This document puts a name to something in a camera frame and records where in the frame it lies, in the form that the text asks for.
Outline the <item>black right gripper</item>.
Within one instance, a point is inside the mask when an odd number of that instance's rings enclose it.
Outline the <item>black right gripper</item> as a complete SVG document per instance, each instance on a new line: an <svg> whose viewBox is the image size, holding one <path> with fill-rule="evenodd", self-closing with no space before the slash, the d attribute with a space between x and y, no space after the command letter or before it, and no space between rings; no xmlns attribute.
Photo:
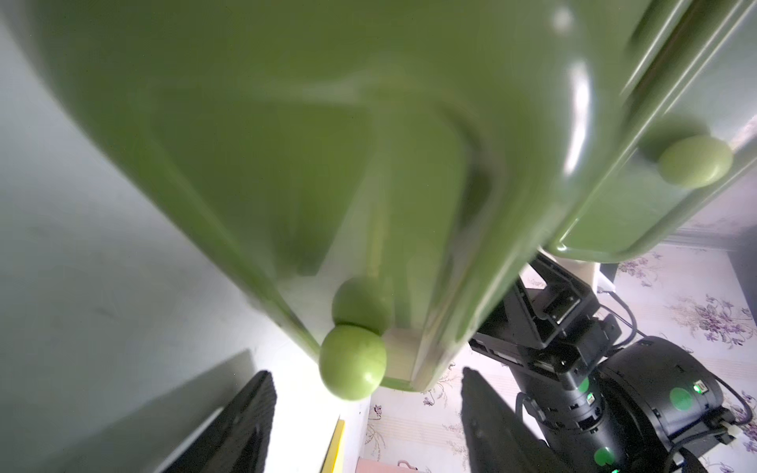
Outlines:
<svg viewBox="0 0 757 473"><path fill-rule="evenodd" d="M516 280L468 344L514 372L575 390L612 350L621 330L614 317L595 316L599 300L578 276L541 253L530 268L545 287L528 289ZM461 400L472 472L570 470L480 372L462 371Z"/></svg>

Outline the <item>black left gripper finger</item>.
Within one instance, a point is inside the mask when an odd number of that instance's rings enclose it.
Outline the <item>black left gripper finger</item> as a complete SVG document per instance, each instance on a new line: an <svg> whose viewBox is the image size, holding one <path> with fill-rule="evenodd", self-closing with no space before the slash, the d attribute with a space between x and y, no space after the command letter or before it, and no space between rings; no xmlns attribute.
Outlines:
<svg viewBox="0 0 757 473"><path fill-rule="evenodd" d="M167 471L264 471L276 401L272 373L258 372Z"/></svg>

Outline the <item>yellow sticky note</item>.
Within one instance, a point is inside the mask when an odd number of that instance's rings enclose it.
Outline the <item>yellow sticky note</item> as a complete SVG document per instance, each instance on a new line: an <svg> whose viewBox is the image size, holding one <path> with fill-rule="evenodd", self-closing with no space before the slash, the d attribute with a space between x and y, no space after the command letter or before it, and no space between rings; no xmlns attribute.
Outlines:
<svg viewBox="0 0 757 473"><path fill-rule="evenodd" d="M344 471L344 440L346 423L339 419L335 425L331 441L321 467L321 473L342 473Z"/></svg>

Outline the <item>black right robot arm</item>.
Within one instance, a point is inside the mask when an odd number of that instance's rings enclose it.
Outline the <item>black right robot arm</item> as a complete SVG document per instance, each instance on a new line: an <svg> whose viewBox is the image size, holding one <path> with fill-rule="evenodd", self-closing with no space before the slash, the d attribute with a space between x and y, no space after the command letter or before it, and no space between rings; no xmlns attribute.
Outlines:
<svg viewBox="0 0 757 473"><path fill-rule="evenodd" d="M598 318L591 285L539 255L541 289L516 282L470 338L518 384L509 405L475 370L461 385L474 472L700 472L701 457L740 434L727 385L681 347L614 313Z"/></svg>

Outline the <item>green three-drawer cabinet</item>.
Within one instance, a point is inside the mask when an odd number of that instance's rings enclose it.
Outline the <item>green three-drawer cabinet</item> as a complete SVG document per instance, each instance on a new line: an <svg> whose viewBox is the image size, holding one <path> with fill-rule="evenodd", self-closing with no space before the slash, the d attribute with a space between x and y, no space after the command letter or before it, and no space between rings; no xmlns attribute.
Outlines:
<svg viewBox="0 0 757 473"><path fill-rule="evenodd" d="M6 1L65 112L311 357L422 391L540 250L656 246L756 163L752 1Z"/></svg>

